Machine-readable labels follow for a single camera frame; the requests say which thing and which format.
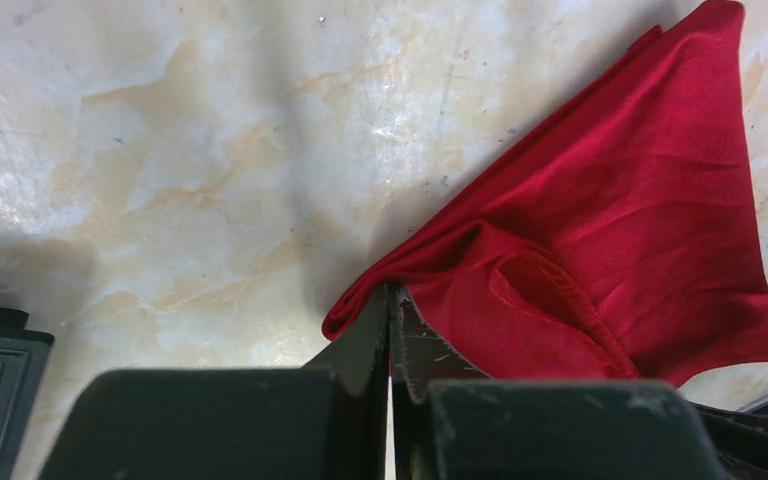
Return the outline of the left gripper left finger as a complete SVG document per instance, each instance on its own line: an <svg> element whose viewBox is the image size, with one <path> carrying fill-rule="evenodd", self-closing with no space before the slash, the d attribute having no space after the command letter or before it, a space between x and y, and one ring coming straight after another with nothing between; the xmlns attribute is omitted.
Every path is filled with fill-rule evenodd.
<svg viewBox="0 0 768 480"><path fill-rule="evenodd" d="M388 296L298 368L123 369L78 397L44 479L381 479Z"/></svg>

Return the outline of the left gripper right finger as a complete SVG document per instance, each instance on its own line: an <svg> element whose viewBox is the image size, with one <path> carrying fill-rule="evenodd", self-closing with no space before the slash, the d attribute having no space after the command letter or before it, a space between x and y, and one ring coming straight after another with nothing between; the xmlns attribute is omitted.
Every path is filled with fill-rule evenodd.
<svg viewBox="0 0 768 480"><path fill-rule="evenodd" d="M400 479L723 479L695 409L651 381L489 377L390 295Z"/></svg>

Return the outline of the red cloth napkin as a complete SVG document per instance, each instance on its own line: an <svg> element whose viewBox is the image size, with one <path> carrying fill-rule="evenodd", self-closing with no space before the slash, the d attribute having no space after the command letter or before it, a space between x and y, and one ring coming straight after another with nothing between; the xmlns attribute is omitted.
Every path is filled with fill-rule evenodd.
<svg viewBox="0 0 768 480"><path fill-rule="evenodd" d="M654 27L327 313L344 334L384 283L502 379L680 386L768 362L768 284L742 115L744 8Z"/></svg>

